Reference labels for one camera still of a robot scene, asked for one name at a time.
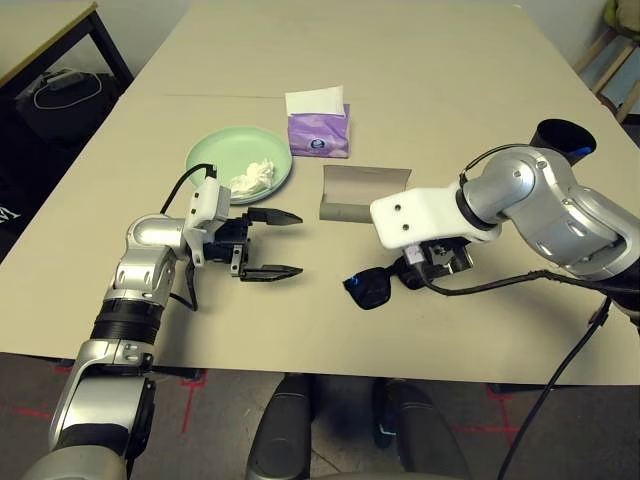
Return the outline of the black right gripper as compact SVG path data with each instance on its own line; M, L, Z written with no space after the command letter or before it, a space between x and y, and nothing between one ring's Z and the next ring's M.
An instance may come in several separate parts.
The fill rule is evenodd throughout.
M425 281L450 276L473 267L466 239L424 241L403 250L399 279L407 288L423 288Z

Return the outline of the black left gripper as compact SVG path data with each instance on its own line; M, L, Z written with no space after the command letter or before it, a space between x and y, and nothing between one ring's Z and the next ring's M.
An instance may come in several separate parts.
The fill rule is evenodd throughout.
M250 242L248 231L252 222L288 226L301 224L303 219L279 209L250 207L248 215L227 220L215 231L213 241L203 245L205 260L229 265L231 275L239 276L243 282L274 282L301 274L302 268L287 265L245 268Z

